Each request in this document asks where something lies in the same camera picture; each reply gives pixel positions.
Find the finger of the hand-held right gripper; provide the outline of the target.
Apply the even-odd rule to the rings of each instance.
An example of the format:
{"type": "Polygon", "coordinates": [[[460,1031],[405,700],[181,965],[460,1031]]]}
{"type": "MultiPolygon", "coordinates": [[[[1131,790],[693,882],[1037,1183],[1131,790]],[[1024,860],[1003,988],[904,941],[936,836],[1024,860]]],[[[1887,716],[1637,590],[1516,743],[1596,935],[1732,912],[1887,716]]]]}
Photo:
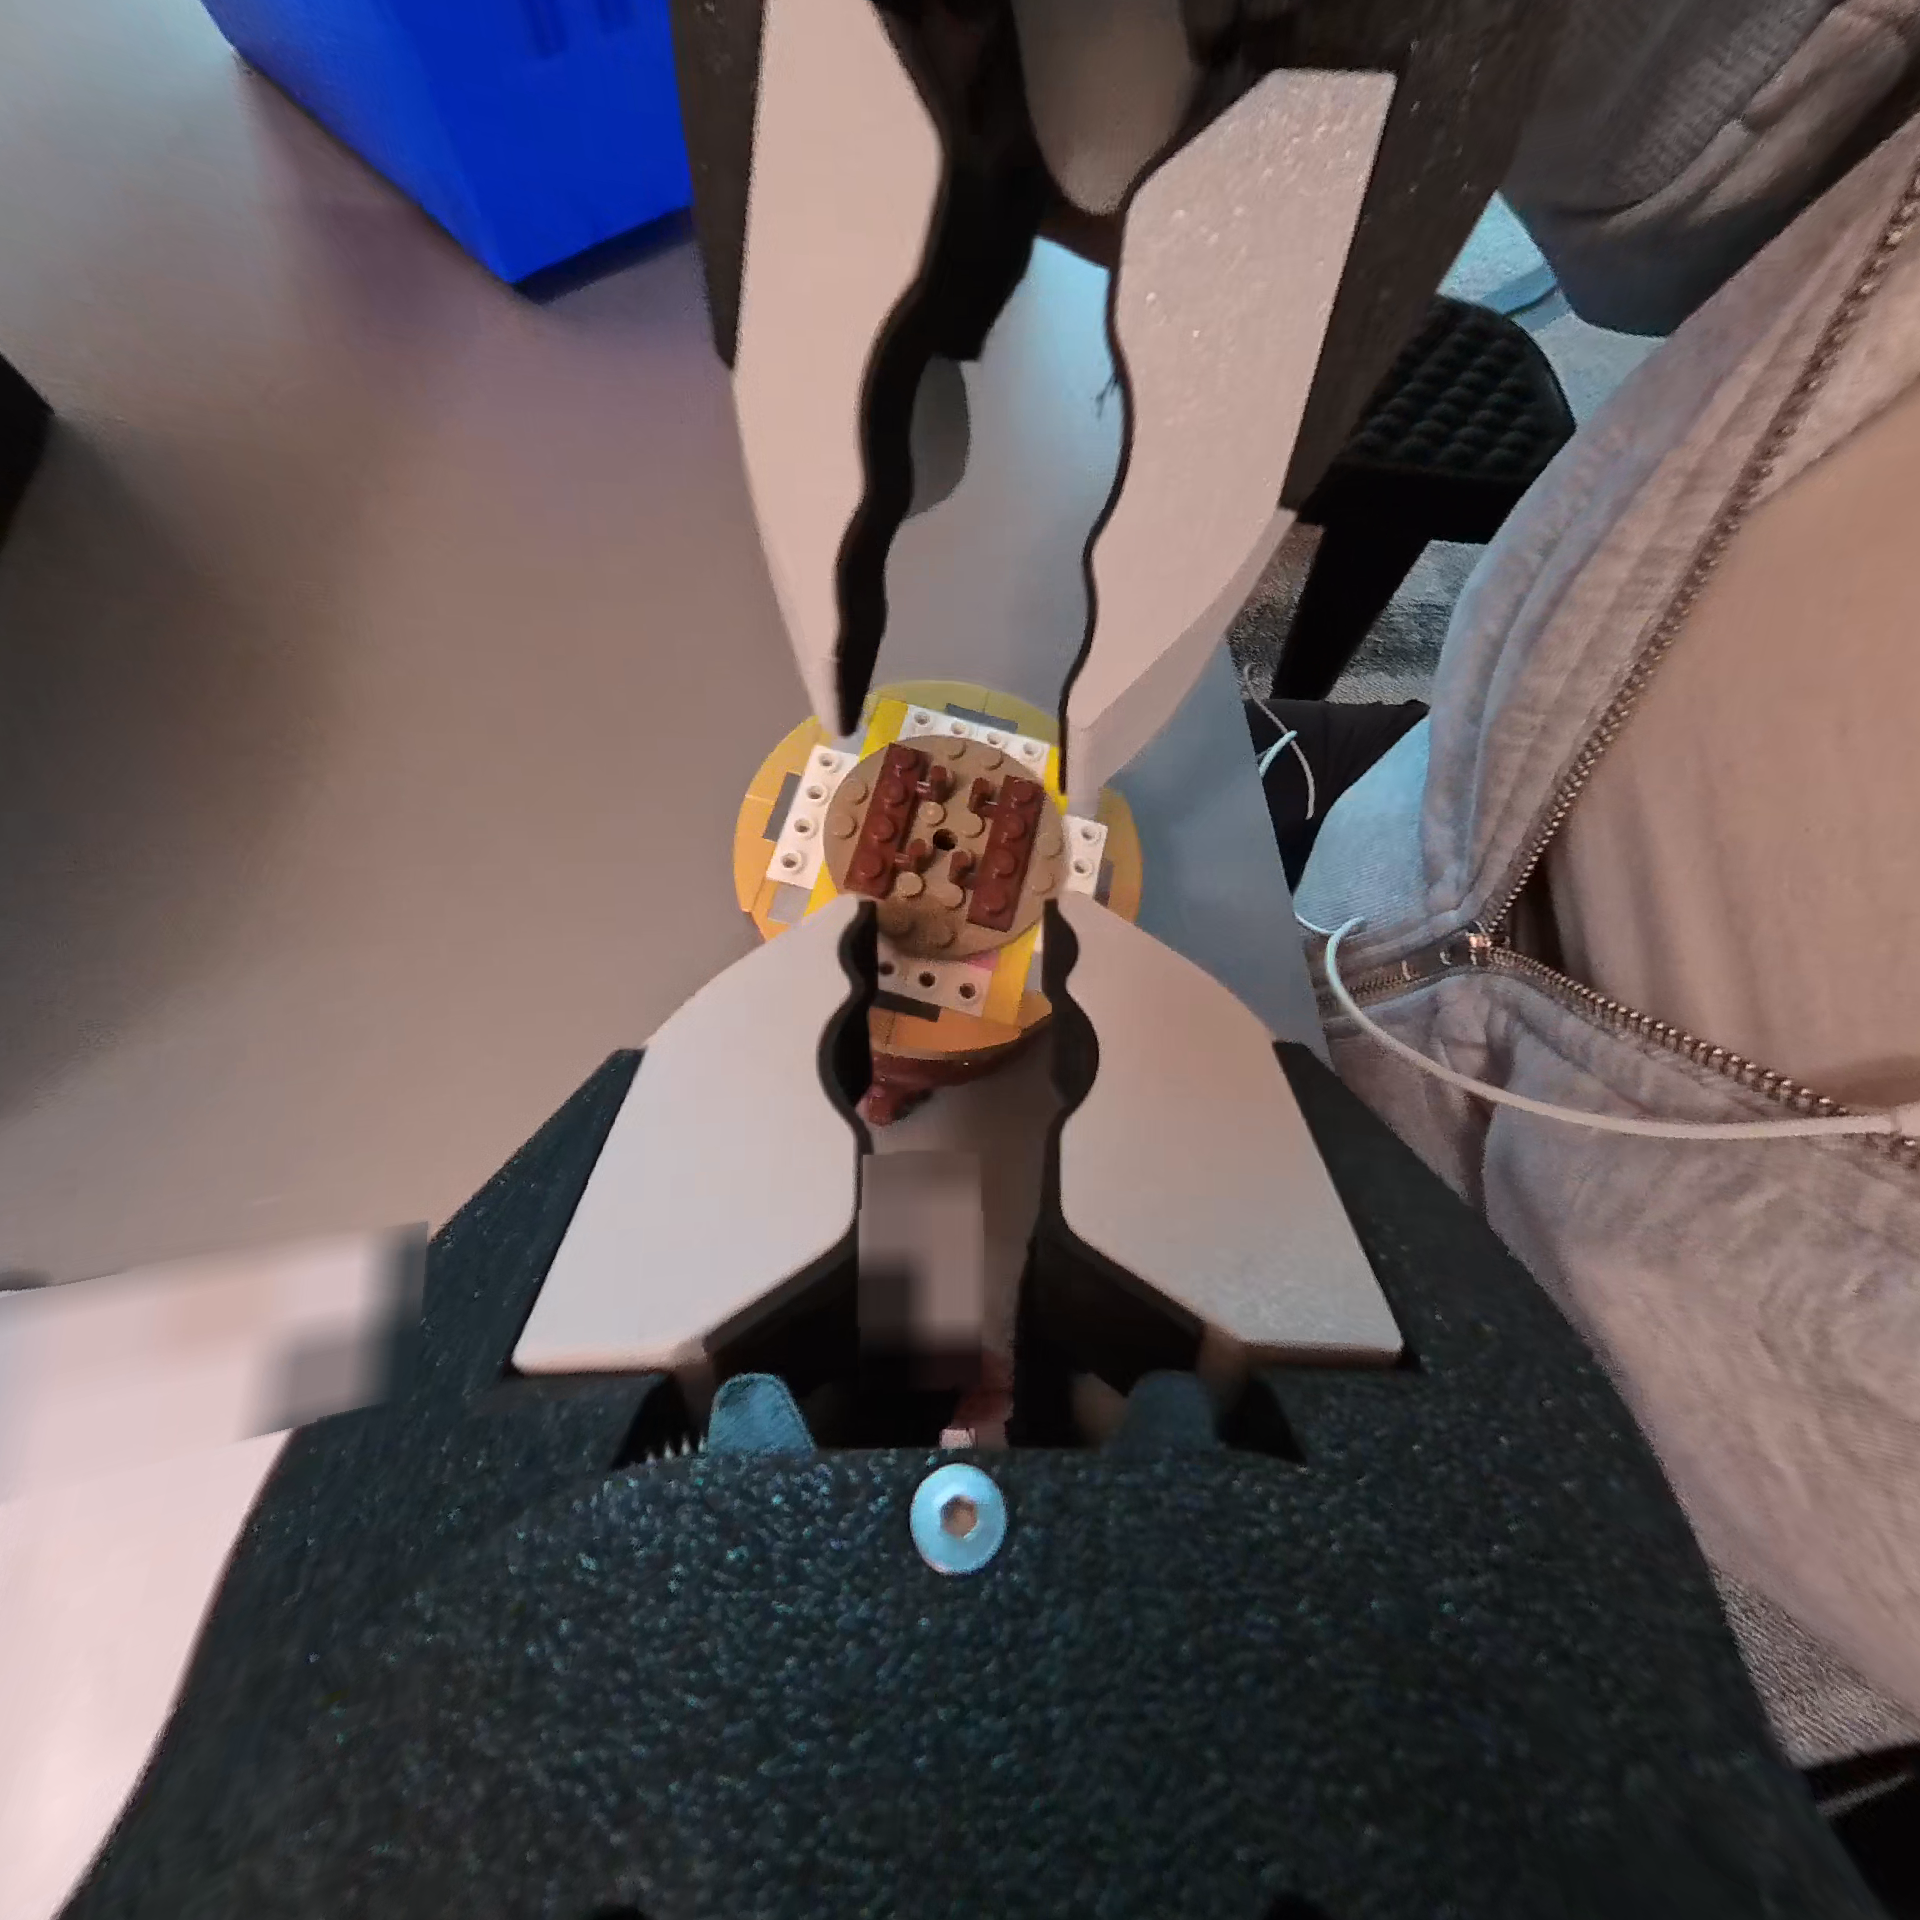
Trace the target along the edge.
{"type": "Polygon", "coordinates": [[[923,62],[880,4],[766,4],[735,427],[791,654],[835,734],[889,621],[949,179],[923,62]]]}
{"type": "Polygon", "coordinates": [[[1064,787],[1103,787],[1166,727],[1292,525],[1279,495],[1395,95],[1384,71],[1279,69],[1124,204],[1123,448],[1087,541],[1064,787]]]}

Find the blue plastic bin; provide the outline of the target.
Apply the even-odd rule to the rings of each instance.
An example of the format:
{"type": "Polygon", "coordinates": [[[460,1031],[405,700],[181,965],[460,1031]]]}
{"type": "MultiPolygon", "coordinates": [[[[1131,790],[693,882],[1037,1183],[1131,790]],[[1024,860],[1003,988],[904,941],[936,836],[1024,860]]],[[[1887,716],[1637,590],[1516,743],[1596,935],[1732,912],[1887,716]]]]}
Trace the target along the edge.
{"type": "Polygon", "coordinates": [[[229,45],[499,282],[691,207],[668,2],[206,2],[229,45]]]}

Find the white instruction booklet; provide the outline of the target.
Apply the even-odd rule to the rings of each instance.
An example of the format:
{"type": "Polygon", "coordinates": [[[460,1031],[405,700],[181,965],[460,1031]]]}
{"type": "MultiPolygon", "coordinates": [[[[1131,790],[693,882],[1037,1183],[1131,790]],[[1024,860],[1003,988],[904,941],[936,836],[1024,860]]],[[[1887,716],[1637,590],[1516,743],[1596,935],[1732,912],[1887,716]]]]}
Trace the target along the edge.
{"type": "Polygon", "coordinates": [[[5,1916],[104,1843],[269,1468],[396,1390],[422,1268],[396,1228],[5,1292],[5,1916]]]}

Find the brick pot model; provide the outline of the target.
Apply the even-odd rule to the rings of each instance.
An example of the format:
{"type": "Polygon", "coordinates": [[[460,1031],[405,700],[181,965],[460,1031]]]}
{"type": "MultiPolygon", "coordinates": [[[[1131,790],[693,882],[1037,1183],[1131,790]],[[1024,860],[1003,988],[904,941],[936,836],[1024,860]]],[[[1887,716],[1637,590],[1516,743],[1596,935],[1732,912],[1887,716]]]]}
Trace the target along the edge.
{"type": "Polygon", "coordinates": [[[1044,912],[1135,920],[1140,836],[1110,787],[1068,807],[1057,727],[961,682],[880,686],[851,734],[808,717],[766,754],[734,827],[741,910],[771,941],[841,894],[876,914],[869,1124],[1007,1064],[1049,1022],[1044,912]]]}

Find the tan round plate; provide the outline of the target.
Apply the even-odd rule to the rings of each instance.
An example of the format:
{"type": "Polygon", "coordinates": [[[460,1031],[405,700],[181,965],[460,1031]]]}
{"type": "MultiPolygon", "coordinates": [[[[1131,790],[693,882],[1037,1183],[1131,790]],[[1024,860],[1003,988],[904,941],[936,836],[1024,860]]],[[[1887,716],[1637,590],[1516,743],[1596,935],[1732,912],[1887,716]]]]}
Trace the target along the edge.
{"type": "Polygon", "coordinates": [[[1044,770],[1037,740],[947,716],[883,743],[823,815],[832,884],[870,901],[880,939],[911,962],[1007,946],[1064,882],[1064,814],[1044,770]]]}

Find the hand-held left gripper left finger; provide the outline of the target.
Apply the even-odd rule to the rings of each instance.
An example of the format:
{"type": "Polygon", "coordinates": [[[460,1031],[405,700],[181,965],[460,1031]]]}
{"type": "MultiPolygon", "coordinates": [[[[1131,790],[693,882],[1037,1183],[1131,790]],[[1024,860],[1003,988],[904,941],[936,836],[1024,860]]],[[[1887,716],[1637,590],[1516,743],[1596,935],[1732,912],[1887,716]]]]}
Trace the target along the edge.
{"type": "Polygon", "coordinates": [[[838,895],[641,1045],[518,1333],[521,1373],[720,1367],[851,1259],[876,948],[872,902],[838,895]]]}

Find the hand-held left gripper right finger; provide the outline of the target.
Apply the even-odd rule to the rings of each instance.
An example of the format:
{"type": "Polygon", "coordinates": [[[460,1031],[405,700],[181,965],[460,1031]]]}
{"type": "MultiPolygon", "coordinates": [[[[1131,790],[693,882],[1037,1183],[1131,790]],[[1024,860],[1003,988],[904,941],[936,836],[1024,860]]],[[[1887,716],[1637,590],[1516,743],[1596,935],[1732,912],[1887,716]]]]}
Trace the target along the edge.
{"type": "Polygon", "coordinates": [[[1117,1391],[1269,1367],[1392,1370],[1405,1341],[1267,1022],[1192,960],[1068,894],[1044,990],[1061,1116],[1037,1335],[1117,1391]]]}

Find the black mesh chair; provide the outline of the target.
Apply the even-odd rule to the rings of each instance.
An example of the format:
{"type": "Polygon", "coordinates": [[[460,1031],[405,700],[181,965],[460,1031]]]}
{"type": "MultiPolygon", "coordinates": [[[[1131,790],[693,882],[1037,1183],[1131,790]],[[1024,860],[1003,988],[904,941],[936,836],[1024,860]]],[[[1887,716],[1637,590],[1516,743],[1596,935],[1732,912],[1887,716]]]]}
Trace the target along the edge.
{"type": "Polygon", "coordinates": [[[1427,546],[1492,541],[1572,434],[1561,382],[1521,324],[1433,300],[1297,510],[1318,543],[1272,695],[1325,700],[1427,546]]]}

